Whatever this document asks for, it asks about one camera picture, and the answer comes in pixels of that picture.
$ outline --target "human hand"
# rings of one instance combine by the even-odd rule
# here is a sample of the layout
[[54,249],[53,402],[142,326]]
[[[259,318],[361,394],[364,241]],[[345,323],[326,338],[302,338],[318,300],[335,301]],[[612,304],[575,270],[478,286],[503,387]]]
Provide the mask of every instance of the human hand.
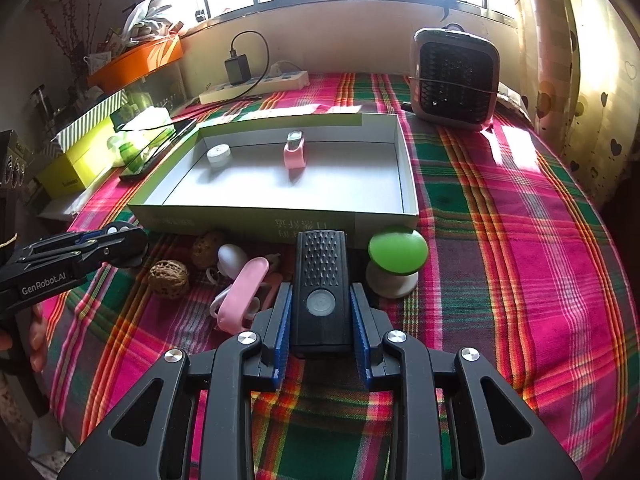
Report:
[[[47,363],[46,331],[47,320],[42,317],[42,306],[37,304],[31,309],[31,326],[29,328],[29,345],[31,346],[29,361],[34,372],[41,372]],[[13,345],[11,337],[0,330],[0,351],[8,350]]]

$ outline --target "yellow box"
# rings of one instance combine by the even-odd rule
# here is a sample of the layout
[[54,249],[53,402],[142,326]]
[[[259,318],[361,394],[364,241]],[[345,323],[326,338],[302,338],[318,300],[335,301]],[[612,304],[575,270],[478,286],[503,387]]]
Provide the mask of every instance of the yellow box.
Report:
[[113,155],[107,148],[107,139],[114,133],[111,118],[107,116],[42,170],[37,179],[49,196],[59,198],[84,191],[110,166]]

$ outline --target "walnut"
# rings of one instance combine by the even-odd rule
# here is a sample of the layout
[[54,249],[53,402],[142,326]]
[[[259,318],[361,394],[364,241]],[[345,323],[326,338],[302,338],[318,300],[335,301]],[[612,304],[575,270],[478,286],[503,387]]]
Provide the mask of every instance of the walnut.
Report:
[[225,243],[220,231],[210,231],[196,238],[191,248],[191,261],[199,270],[209,269],[218,262],[218,250]]
[[149,270],[149,287],[163,298],[176,300],[189,290],[189,271],[184,263],[161,260]]

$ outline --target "orange tray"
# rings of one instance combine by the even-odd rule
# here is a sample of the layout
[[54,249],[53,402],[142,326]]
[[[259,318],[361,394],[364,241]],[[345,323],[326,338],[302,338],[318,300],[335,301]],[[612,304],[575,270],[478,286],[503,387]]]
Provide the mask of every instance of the orange tray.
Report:
[[97,86],[111,95],[161,66],[182,57],[177,34],[132,48],[89,76],[89,87]]

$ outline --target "curtain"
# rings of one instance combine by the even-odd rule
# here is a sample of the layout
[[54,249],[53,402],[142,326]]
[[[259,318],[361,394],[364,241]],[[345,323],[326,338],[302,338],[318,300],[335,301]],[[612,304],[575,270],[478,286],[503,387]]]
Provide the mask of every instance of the curtain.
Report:
[[609,0],[570,0],[580,62],[577,104],[561,156],[602,206],[629,162],[640,114],[640,49]]
[[515,1],[536,132],[601,208],[638,158],[640,50],[608,0]]

